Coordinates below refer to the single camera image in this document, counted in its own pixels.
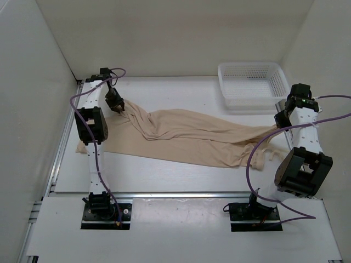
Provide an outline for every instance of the white plastic basket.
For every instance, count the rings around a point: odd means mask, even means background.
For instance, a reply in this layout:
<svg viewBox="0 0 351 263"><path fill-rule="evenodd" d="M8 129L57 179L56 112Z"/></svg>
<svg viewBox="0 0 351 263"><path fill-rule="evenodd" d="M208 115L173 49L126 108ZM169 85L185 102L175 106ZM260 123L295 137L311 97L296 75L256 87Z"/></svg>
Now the white plastic basket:
<svg viewBox="0 0 351 263"><path fill-rule="evenodd" d="M225 104L233 109L267 108L289 94L283 71L273 62L231 62L218 66Z"/></svg>

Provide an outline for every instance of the beige cloth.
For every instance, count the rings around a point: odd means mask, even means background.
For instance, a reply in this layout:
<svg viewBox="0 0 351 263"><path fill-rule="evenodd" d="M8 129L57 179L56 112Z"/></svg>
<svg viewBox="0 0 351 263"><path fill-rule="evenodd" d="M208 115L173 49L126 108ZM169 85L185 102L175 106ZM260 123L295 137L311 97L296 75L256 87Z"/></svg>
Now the beige cloth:
<svg viewBox="0 0 351 263"><path fill-rule="evenodd" d="M276 129L239 125L187 110L147 113L130 101L125 103L124 112L106 119L106 152L213 167L245 166L253 145ZM281 155L264 142L253 156L254 168L263 168L266 150ZM77 152L86 153L82 142Z"/></svg>

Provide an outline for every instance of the crumpled fabric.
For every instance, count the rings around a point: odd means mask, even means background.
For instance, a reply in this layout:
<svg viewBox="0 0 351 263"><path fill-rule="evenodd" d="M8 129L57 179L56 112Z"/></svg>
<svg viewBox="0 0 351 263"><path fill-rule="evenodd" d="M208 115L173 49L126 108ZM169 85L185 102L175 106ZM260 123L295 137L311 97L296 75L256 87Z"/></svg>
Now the crumpled fabric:
<svg viewBox="0 0 351 263"><path fill-rule="evenodd" d="M107 118L106 123L106 152L212 167L246 166L254 145L277 129L275 125L240 125L180 109L147 113L130 101L125 101L125 111ZM266 151L271 152L270 159L273 155L283 159L283 151L267 140L255 152L253 168L263 169ZM86 153L83 142L76 152Z"/></svg>

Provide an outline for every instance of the perforated basket bottom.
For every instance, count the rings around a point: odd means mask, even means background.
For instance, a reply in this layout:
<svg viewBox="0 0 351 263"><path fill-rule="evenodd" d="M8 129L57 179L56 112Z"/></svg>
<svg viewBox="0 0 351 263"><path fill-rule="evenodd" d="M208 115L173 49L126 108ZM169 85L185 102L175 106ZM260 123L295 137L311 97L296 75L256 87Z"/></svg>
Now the perforated basket bottom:
<svg viewBox="0 0 351 263"><path fill-rule="evenodd" d="M243 97L273 97L271 86L268 79L232 79L224 82L223 95L227 99L238 99Z"/></svg>

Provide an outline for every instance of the white wall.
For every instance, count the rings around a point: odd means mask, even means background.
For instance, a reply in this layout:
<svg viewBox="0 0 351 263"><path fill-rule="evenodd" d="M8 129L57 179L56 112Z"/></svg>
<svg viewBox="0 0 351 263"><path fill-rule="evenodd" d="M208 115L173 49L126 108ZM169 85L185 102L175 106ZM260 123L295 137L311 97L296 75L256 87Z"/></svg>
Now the white wall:
<svg viewBox="0 0 351 263"><path fill-rule="evenodd" d="M284 57L289 84L312 86L313 95L351 95L351 1L315 0L308 17ZM322 99L320 118L351 112L347 99ZM351 118L320 125L319 136L333 168L318 197L324 199L341 254L351 262Z"/></svg>
<svg viewBox="0 0 351 263"><path fill-rule="evenodd" d="M15 262L76 83L35 0L0 9L0 262Z"/></svg>
<svg viewBox="0 0 351 263"><path fill-rule="evenodd" d="M37 0L77 78L215 76L226 61L279 61L313 0Z"/></svg>

